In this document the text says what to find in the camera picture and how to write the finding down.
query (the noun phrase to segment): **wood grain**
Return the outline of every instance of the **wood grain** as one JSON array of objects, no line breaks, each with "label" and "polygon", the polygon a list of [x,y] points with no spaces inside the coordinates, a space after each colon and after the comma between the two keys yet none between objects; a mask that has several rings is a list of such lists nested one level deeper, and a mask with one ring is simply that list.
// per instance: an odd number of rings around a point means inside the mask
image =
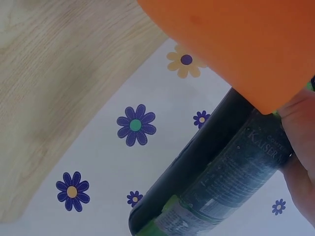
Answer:
[{"label": "wood grain", "polygon": [[166,36],[135,0],[0,0],[0,221]]}]

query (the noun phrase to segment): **finger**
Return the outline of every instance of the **finger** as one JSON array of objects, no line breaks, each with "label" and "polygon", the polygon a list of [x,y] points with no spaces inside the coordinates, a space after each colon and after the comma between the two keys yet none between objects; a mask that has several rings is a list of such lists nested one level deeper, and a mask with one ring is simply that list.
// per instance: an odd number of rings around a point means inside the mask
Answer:
[{"label": "finger", "polygon": [[282,169],[292,200],[304,217],[315,226],[315,189],[308,172],[294,155]]},{"label": "finger", "polygon": [[298,205],[298,203],[303,201],[305,196],[308,196],[313,190],[313,185],[307,170],[301,164],[297,156],[293,154],[291,160],[281,169],[281,172],[284,175],[294,203]]},{"label": "finger", "polygon": [[284,130],[308,175],[315,184],[315,93],[302,90],[279,109]]}]

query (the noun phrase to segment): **yellow flower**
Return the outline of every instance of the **yellow flower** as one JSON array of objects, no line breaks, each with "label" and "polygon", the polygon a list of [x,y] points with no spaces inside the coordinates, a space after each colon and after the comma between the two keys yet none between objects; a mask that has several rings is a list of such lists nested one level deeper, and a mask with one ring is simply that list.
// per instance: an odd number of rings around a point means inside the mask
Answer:
[{"label": "yellow flower", "polygon": [[206,68],[206,65],[202,63],[198,58],[188,54],[187,51],[180,45],[176,45],[175,51],[176,52],[171,52],[167,54],[167,59],[173,61],[169,63],[167,68],[170,71],[178,70],[177,75],[182,79],[187,77],[188,72],[195,78],[199,77],[199,67]]}]

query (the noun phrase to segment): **wine bottle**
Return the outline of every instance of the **wine bottle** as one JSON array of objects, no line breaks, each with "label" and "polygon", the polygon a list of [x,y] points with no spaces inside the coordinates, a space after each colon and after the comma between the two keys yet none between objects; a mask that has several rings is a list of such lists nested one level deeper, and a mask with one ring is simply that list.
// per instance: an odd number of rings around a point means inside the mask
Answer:
[{"label": "wine bottle", "polygon": [[133,236],[195,236],[235,212],[293,150],[281,120],[231,89],[132,210]]}]

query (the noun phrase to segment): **orange object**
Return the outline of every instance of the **orange object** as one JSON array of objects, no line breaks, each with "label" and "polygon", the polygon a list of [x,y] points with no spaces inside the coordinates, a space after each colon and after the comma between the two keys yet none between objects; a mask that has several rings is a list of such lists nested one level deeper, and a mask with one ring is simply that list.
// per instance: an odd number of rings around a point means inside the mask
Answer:
[{"label": "orange object", "polygon": [[315,0],[138,0],[263,114],[315,75]]}]

